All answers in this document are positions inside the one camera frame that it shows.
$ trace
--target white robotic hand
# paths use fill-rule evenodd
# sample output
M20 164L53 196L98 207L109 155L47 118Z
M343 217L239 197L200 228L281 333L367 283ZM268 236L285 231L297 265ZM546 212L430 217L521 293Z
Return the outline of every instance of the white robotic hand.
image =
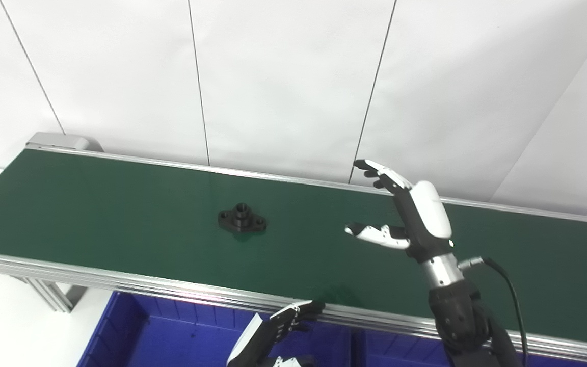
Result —
M259 314L253 316L228 357L228 367L313 367L312 358L287 360L267 358L271 348L291 331L307 331L302 321L315 321L325 308L323 302L303 301L290 304L266 321Z
M386 188L394 195L405 227L383 225L377 229L370 225L350 223L345 226L347 233L395 249L408 249L417 240L415 234L418 232L429 232L438 239L449 239L452 235L447 213L431 182L419 181L413 185L394 170L369 160L358 160L354 165L365 170L364 176L377 177L373 182L375 188Z

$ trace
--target black metal part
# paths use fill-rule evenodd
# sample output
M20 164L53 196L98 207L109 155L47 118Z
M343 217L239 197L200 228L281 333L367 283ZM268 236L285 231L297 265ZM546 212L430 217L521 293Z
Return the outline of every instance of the black metal part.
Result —
M470 281L430 290L429 304L452 367L522 367L508 333ZM483 346L487 340L490 347Z
M266 229L266 219L253 213L246 203L240 202L230 211L219 213L219 225L233 232L262 232Z
M406 233L411 242L411 245L407 249L407 255L409 257L414 258L421 264L434 256L452 252L449 239L434 237L427 230L409 190L394 191L393 202L405 224Z

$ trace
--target white wall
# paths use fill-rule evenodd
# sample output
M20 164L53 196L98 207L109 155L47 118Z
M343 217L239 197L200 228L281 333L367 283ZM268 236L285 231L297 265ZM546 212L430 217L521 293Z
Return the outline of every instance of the white wall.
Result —
M357 153L445 196L587 213L587 0L2 3L0 167L64 130L343 182Z

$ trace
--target metal leg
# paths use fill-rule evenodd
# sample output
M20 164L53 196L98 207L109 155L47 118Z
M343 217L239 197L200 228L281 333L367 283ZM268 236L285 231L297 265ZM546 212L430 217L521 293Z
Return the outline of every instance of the metal leg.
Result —
M67 298L58 285L53 281L46 281L41 279L35 279L33 277L24 277L23 280L26 284L30 285L39 295L44 299L49 307L54 311L59 312L72 312L74 309L74 303Z

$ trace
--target blue plastic bin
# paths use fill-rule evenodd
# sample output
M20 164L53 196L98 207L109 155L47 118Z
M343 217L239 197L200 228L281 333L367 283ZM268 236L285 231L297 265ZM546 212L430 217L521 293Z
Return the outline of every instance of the blue plastic bin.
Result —
M355 335L355 367L449 366L443 343L423 337L361 330ZM529 367L587 367L587 363L529 355Z
M78 367L224 367L254 313L164 298L114 293ZM310 323L273 356L313 355L323 367L350 365L350 329Z

